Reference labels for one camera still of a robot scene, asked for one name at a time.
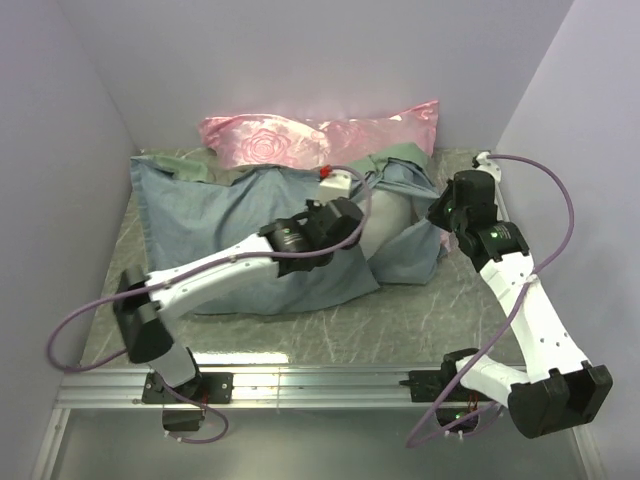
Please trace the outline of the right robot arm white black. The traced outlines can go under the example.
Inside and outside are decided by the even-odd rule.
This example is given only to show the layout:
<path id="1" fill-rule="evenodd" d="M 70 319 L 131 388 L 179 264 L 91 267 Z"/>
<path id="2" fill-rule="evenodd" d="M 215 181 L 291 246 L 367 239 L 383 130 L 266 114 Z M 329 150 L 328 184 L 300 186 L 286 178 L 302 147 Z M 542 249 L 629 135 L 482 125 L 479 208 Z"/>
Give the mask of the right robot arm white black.
<path id="1" fill-rule="evenodd" d="M 593 421 L 613 386 L 604 365 L 595 366 L 577 346 L 548 298 L 519 228 L 498 217 L 496 180 L 487 171 L 454 175 L 429 209 L 431 223 L 451 232 L 460 250 L 498 300 L 520 347 L 525 368 L 491 359 L 488 349 L 444 356 L 444 401 L 457 386 L 506 407 L 529 439 Z"/>

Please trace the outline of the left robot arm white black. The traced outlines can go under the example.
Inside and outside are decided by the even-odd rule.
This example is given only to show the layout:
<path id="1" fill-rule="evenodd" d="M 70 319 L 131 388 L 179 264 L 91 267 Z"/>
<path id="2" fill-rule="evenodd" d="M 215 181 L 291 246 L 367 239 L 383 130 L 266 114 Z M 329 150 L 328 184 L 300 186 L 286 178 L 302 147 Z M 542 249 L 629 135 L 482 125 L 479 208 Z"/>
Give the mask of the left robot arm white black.
<path id="1" fill-rule="evenodd" d="M 309 201 L 306 211 L 277 219 L 226 250 L 174 269 L 123 271 L 112 310 L 128 359 L 149 365 L 167 392 L 196 399 L 203 389 L 198 364 L 166 321 L 238 288 L 324 267 L 335 251 L 357 244 L 365 222 L 345 197 Z"/>

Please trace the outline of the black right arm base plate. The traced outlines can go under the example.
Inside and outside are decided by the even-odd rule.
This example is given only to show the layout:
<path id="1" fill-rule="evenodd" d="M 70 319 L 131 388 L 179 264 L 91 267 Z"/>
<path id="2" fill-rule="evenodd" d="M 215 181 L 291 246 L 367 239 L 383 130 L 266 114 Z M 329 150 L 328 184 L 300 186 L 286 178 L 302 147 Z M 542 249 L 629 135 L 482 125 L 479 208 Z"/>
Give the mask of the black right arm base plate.
<path id="1" fill-rule="evenodd" d="M 438 370 L 411 370 L 398 384 L 409 390 L 412 403 L 433 403 L 444 391 L 449 381 L 444 380 Z M 479 400 L 481 396 L 457 385 L 446 396 L 445 402 L 468 402 Z"/>

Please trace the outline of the white pillow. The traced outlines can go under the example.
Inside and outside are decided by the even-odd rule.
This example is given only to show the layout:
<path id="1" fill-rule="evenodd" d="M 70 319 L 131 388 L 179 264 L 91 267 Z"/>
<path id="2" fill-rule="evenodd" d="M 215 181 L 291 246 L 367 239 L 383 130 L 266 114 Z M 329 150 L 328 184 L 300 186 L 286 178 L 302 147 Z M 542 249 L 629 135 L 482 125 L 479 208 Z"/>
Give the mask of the white pillow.
<path id="1" fill-rule="evenodd" d="M 387 190 L 372 191 L 372 208 L 361 234 L 359 246 L 366 260 L 411 225 L 409 196 Z"/>

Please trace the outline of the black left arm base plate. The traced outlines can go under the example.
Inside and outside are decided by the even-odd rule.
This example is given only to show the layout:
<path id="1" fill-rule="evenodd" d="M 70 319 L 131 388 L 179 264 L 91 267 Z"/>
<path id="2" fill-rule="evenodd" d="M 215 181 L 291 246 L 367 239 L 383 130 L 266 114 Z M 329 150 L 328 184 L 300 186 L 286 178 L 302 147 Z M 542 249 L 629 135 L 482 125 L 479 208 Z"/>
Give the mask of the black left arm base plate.
<path id="1" fill-rule="evenodd" d="M 189 382 L 172 387 L 172 390 L 180 397 L 193 402 L 229 404 L 233 390 L 233 374 L 230 372 L 200 373 Z M 157 372 L 151 372 L 146 376 L 141 402 L 161 405 L 183 403 L 183 400 L 166 389 L 162 377 Z"/>

